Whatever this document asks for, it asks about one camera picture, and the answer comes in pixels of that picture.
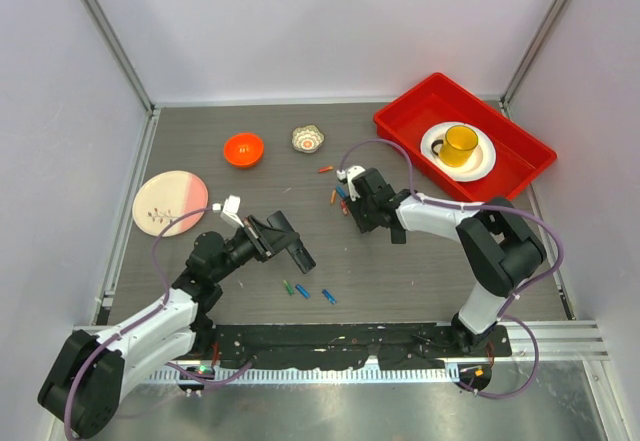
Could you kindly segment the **black remote control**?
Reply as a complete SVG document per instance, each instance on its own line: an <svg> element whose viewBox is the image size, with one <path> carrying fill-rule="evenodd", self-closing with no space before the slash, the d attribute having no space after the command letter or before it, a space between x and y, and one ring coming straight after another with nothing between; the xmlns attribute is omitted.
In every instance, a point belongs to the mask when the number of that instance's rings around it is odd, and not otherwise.
<svg viewBox="0 0 640 441"><path fill-rule="evenodd" d="M316 262L306 249L300 234L294 230L282 211L273 213L267 218L267 222L272 228L283 231L291 238L286 243L286 250L303 274L309 273L316 267Z"/></svg>

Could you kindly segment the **black remote battery cover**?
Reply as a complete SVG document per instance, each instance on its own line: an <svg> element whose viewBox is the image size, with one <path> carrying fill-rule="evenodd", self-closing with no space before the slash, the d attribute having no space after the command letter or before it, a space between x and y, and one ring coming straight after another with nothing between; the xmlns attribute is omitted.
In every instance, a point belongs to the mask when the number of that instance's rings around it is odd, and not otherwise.
<svg viewBox="0 0 640 441"><path fill-rule="evenodd" d="M392 228L390 230L391 235L391 243L392 244L405 244L406 240L406 232L401 228Z"/></svg>

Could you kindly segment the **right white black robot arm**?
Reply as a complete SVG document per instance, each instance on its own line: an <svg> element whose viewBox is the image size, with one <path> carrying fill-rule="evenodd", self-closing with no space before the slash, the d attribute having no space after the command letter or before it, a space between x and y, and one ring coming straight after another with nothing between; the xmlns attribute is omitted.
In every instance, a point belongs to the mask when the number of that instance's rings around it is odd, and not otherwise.
<svg viewBox="0 0 640 441"><path fill-rule="evenodd" d="M360 232L387 228L393 244L404 244L408 232L460 243L476 283L451 321L451 341L460 354L477 354L486 346L509 297L546 260L537 235L505 198L490 202L497 211L483 203L464 207L408 189L397 192L377 169L361 166L340 170L337 178Z"/></svg>

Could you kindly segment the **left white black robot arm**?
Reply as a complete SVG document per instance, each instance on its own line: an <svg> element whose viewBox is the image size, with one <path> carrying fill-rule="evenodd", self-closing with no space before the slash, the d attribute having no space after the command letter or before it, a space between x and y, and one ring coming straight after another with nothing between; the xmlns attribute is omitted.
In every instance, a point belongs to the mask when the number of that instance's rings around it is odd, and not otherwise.
<svg viewBox="0 0 640 441"><path fill-rule="evenodd" d="M286 216L266 222L238 221L230 238L199 235L184 271L164 294L127 320L96 334L75 330L67 337L37 397L58 418L69 440L98 434L120 402L149 374L187 355L205 358L213 346L208 312L222 295L220 283L251 260L266 262L287 251L302 273L316 262Z"/></svg>

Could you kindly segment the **green battery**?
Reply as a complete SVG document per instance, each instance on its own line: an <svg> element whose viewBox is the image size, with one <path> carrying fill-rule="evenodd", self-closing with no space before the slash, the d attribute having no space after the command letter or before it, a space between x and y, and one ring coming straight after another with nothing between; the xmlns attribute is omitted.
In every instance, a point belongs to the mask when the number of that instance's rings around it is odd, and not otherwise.
<svg viewBox="0 0 640 441"><path fill-rule="evenodd" d="M282 284L283 284L283 286L284 286L284 288L285 288L285 290L286 290L286 292L287 292L287 294L289 296L293 296L295 294L294 289L292 288L292 286L289 284L288 281L283 280Z"/></svg>

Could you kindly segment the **blue battery middle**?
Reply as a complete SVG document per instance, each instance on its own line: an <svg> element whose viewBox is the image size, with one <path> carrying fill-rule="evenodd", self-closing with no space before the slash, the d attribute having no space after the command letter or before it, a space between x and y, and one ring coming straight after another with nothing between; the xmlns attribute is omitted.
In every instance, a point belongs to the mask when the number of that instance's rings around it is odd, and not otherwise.
<svg viewBox="0 0 640 441"><path fill-rule="evenodd" d="M295 289L305 298L305 299L309 299L310 298L310 294L309 292L301 285L296 284L295 285Z"/></svg>

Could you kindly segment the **blue battery right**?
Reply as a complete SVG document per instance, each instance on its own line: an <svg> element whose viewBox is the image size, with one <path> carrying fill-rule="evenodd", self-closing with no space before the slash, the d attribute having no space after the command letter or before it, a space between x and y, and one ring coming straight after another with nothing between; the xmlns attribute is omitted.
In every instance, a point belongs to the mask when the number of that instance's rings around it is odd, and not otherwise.
<svg viewBox="0 0 640 441"><path fill-rule="evenodd" d="M334 298L334 296L328 290L323 289L322 290L322 294L330 304L335 305L337 303L337 301Z"/></svg>

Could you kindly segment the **orange bowl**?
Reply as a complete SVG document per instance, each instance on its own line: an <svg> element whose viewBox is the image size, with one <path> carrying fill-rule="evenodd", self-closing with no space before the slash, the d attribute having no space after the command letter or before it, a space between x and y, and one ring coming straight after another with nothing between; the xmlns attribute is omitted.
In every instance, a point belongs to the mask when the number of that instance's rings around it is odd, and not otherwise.
<svg viewBox="0 0 640 441"><path fill-rule="evenodd" d="M223 147L225 160L236 168L247 169L258 164L264 154L264 142L254 133L231 136Z"/></svg>

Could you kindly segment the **small patterned flower bowl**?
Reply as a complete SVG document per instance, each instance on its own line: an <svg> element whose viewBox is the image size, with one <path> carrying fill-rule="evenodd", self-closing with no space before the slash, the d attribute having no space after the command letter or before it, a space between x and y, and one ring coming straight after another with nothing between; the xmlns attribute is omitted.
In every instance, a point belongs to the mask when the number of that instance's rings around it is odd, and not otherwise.
<svg viewBox="0 0 640 441"><path fill-rule="evenodd" d="M324 143L324 133L314 124L300 126L292 131L292 147L305 154L316 152Z"/></svg>

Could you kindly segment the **red plastic bin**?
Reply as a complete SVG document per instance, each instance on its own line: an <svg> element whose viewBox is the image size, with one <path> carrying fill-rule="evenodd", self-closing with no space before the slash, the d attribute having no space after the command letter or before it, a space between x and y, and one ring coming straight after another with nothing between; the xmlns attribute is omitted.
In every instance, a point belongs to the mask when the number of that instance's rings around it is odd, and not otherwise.
<svg viewBox="0 0 640 441"><path fill-rule="evenodd" d="M515 199L557 154L442 73L434 73L373 116L379 137L401 145L413 166L457 201ZM488 136L497 160L487 176L456 181L421 153L426 132L439 123L468 123Z"/></svg>

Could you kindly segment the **pink white floral plate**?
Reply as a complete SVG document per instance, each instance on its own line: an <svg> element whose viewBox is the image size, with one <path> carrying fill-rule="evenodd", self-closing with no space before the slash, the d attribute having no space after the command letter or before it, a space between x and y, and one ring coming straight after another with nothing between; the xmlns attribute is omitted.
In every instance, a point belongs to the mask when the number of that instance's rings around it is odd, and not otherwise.
<svg viewBox="0 0 640 441"><path fill-rule="evenodd" d="M174 222L164 234L164 237L171 237L190 230L203 213L176 222L178 217L207 207L208 201L207 186L198 176L181 170L167 171L152 177L139 189L132 216L136 226L151 236L157 236Z"/></svg>

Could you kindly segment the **yellow glass mug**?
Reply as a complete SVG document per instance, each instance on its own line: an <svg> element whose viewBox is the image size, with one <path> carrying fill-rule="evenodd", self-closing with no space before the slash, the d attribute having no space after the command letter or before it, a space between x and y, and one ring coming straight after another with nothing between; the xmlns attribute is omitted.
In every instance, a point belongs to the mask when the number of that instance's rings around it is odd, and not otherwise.
<svg viewBox="0 0 640 441"><path fill-rule="evenodd" d="M469 160L478 142L478 135L472 128L454 125L431 144L431 152L446 166L458 168Z"/></svg>

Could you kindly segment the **white plate in bin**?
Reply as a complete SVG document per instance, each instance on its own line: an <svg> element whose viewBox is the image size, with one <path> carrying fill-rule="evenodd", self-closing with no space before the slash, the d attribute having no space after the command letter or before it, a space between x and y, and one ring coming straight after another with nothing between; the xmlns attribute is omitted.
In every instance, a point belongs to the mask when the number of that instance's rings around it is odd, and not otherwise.
<svg viewBox="0 0 640 441"><path fill-rule="evenodd" d="M478 136L478 145L464 165L451 167L434 154L431 146L435 141L444 140L446 132L457 125L472 129ZM496 149L490 138L480 128L460 122L443 122L428 129L422 136L420 152L450 178L458 182L473 182L486 177L494 168L497 160Z"/></svg>

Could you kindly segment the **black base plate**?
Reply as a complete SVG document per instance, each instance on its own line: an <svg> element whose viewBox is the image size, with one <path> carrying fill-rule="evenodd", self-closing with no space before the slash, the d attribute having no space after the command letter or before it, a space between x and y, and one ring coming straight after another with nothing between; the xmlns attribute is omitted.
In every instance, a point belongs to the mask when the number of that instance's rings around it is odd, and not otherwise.
<svg viewBox="0 0 640 441"><path fill-rule="evenodd" d="M438 323L219 325L209 344L179 357L217 361L238 369L344 371L364 367L371 357L384 370L442 367L450 358L507 358L507 329L496 326L474 348L462 348L456 330Z"/></svg>

